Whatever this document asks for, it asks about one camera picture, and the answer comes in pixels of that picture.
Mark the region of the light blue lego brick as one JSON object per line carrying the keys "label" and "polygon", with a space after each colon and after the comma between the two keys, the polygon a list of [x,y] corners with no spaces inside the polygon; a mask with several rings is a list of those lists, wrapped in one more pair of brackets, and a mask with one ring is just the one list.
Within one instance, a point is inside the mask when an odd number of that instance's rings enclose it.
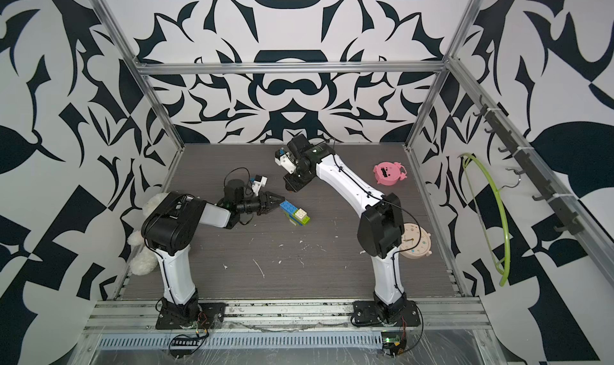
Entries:
{"label": "light blue lego brick", "polygon": [[298,210],[298,207],[296,207],[295,205],[292,205],[289,201],[285,200],[280,204],[280,209],[292,215],[296,213],[296,211]]}

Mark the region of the white lego brick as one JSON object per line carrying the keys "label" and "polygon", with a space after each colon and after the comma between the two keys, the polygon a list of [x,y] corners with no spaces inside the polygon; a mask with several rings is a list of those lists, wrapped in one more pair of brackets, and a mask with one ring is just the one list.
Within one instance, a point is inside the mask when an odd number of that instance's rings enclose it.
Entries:
{"label": "white lego brick", "polygon": [[303,210],[302,208],[299,208],[295,213],[294,213],[295,218],[303,218],[307,215],[307,212],[305,210]]}

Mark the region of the lime green long lego brick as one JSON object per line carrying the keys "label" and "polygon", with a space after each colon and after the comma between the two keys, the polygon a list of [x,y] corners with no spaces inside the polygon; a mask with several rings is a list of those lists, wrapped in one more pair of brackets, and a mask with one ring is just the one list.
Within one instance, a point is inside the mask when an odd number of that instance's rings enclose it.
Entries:
{"label": "lime green long lego brick", "polygon": [[284,211],[284,214],[289,218],[289,220],[293,221],[294,223],[298,222],[293,214],[287,213],[286,211]]}

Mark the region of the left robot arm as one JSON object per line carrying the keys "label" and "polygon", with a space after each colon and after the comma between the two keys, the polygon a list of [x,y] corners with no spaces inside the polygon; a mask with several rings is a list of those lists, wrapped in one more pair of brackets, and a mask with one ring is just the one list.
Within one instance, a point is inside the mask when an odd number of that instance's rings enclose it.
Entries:
{"label": "left robot arm", "polygon": [[265,191],[252,197],[226,196],[214,204],[187,193],[168,193],[142,226],[145,246],[161,268],[164,284],[161,314],[187,322],[195,321],[200,314],[198,290],[189,262],[190,244],[199,225],[232,229],[241,215],[270,213],[285,200]]}

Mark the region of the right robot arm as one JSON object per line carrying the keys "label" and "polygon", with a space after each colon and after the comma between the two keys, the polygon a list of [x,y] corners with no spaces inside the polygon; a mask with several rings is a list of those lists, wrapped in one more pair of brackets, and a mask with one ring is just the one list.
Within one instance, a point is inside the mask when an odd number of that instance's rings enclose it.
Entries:
{"label": "right robot arm", "polygon": [[333,146],[311,144],[303,134],[275,152],[275,163],[284,170],[286,189],[299,192],[314,178],[326,182],[359,217],[358,242],[371,256],[374,268],[374,302],[378,317],[386,323],[405,308],[406,293],[398,263],[405,225],[400,199],[373,188],[339,157]]}

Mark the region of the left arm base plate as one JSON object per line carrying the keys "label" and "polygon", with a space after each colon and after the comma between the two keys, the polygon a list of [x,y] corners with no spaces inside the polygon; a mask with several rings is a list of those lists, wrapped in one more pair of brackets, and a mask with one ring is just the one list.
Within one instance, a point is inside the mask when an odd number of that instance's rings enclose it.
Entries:
{"label": "left arm base plate", "polygon": [[161,300],[157,330],[206,329],[225,319],[225,303],[196,303],[192,300],[187,305],[172,304],[167,299]]}

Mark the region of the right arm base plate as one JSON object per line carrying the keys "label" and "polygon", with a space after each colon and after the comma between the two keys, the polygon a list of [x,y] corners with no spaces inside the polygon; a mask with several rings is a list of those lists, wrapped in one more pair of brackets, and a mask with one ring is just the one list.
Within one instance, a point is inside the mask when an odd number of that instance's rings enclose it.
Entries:
{"label": "right arm base plate", "polygon": [[422,318],[417,304],[412,300],[400,299],[391,306],[380,301],[355,301],[350,322],[358,328],[421,326]]}

